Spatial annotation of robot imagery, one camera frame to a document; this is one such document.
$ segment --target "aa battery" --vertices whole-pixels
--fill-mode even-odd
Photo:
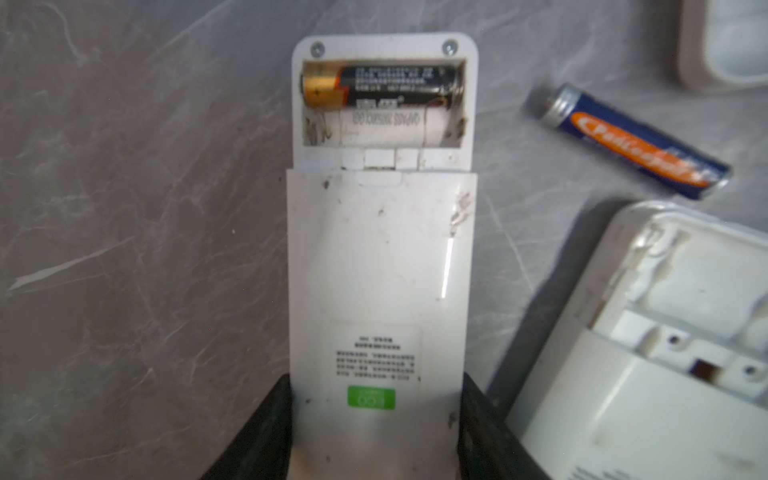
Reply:
[[[732,173],[725,163],[569,84],[547,99],[542,120],[616,154],[646,175],[694,200],[725,185]]]
[[[301,77],[307,107],[450,108],[462,95],[460,65],[307,62]]]

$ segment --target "mounting screw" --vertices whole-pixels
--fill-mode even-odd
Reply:
[[[320,58],[326,52],[326,46],[321,41],[316,41],[310,47],[310,53],[314,58]]]
[[[456,43],[456,40],[446,40],[445,43],[442,44],[442,52],[449,57],[456,55],[457,51],[458,43]]]

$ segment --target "green sticker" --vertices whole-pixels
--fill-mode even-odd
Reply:
[[[346,391],[346,403],[358,409],[395,409],[395,391],[368,386],[350,386]]]

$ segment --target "white plastic casing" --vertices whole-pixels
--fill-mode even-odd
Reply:
[[[447,40],[458,45],[450,57]],[[318,41],[320,59],[310,54]],[[459,33],[309,37],[293,53],[292,84],[305,61],[317,60],[460,63],[464,94],[451,115],[464,128],[450,147],[394,127],[363,129],[350,146],[332,140],[343,134],[333,116],[353,109],[312,111],[293,92],[290,478],[453,480],[475,221],[477,48]],[[415,134],[441,128],[436,138],[447,138],[442,113],[422,109]],[[395,408],[350,406],[350,386],[394,390]]]
[[[768,85],[768,0],[684,0],[677,58],[695,90]]]
[[[607,229],[508,424],[554,479],[768,478],[768,236],[664,202]]]

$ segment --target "gray marble surface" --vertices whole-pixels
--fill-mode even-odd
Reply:
[[[290,53],[314,33],[477,41],[466,369],[508,409],[607,219],[670,197],[532,120],[535,84],[730,162],[695,207],[768,230],[768,93],[683,89],[678,21],[662,0],[0,0],[0,477],[196,478],[288,370]]]

